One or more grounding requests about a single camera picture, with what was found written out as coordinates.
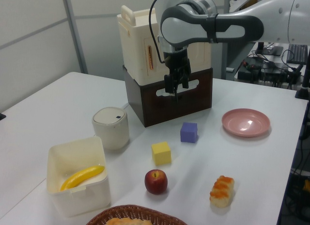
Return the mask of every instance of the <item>blue cube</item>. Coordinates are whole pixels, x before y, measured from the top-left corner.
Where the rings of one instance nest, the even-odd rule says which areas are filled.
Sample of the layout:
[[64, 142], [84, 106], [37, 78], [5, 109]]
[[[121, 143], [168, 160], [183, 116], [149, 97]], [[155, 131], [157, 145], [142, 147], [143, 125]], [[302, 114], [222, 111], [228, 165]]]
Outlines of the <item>blue cube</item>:
[[195, 143], [198, 139], [197, 123], [184, 122], [180, 131], [181, 142]]

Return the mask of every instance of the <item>bread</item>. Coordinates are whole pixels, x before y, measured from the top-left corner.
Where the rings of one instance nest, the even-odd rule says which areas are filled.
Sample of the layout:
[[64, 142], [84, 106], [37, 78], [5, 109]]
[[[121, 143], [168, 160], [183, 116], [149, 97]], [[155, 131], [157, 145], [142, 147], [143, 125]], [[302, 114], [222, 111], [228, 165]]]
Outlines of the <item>bread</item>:
[[216, 207], [227, 207], [233, 195], [234, 179], [220, 176], [210, 192], [210, 202]]
[[112, 218], [108, 220], [107, 225], [152, 225], [149, 220], [130, 219], [130, 218]]

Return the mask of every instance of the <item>red apple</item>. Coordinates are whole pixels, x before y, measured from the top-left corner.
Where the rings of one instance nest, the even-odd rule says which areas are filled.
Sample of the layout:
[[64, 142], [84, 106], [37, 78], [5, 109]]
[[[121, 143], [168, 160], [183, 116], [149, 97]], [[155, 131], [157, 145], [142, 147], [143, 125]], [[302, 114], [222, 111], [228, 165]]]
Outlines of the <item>red apple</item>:
[[148, 192], [161, 194], [167, 189], [168, 179], [164, 171], [153, 169], [145, 175], [144, 184]]

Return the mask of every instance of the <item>container lid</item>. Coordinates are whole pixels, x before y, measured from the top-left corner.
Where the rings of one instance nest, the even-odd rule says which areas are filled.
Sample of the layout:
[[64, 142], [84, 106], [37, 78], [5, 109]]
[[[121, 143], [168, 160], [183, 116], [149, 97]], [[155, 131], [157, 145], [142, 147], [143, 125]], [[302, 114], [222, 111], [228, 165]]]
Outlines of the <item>container lid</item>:
[[93, 120], [102, 124], [113, 124], [121, 120], [125, 116], [125, 111], [119, 108], [107, 107], [98, 111]]

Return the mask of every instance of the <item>yellow banana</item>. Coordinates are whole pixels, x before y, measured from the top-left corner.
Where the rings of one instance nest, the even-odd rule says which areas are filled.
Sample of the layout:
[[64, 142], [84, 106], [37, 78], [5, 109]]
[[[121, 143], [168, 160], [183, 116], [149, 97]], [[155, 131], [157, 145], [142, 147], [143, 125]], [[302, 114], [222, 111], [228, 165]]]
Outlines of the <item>yellow banana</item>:
[[104, 166], [96, 165], [74, 173], [62, 184], [60, 191], [76, 187], [83, 181], [102, 173], [104, 169]]

